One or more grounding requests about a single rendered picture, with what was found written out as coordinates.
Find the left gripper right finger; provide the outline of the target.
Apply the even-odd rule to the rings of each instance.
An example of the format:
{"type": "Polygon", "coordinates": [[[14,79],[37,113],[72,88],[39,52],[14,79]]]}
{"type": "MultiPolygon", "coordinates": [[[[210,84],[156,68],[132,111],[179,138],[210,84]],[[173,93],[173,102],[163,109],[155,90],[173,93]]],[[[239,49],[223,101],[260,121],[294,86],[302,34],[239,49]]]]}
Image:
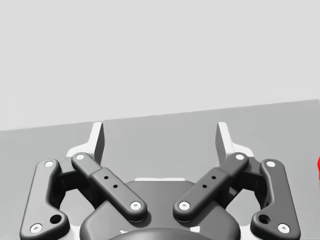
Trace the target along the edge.
{"type": "Polygon", "coordinates": [[[173,217],[188,223],[211,202],[227,207],[249,190],[259,203],[249,224],[261,240],[299,240],[301,229],[284,164],[276,159],[257,161],[252,150],[233,142],[228,125],[218,122],[215,147],[219,166],[209,170],[173,204],[173,217]]]}

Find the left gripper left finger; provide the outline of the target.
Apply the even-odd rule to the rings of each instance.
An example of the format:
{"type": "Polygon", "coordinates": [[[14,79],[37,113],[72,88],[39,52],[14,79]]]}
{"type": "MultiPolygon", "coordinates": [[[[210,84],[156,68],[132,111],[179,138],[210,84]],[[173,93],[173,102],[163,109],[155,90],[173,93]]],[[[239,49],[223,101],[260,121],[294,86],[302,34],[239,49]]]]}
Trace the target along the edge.
{"type": "Polygon", "coordinates": [[[68,150],[64,160],[47,159],[35,166],[19,230],[21,239],[61,239],[71,229],[60,206],[67,191],[79,189],[94,208],[107,201],[128,222],[148,216],[146,202],[110,169],[101,166],[104,124],[92,125],[86,143],[68,150]]]}

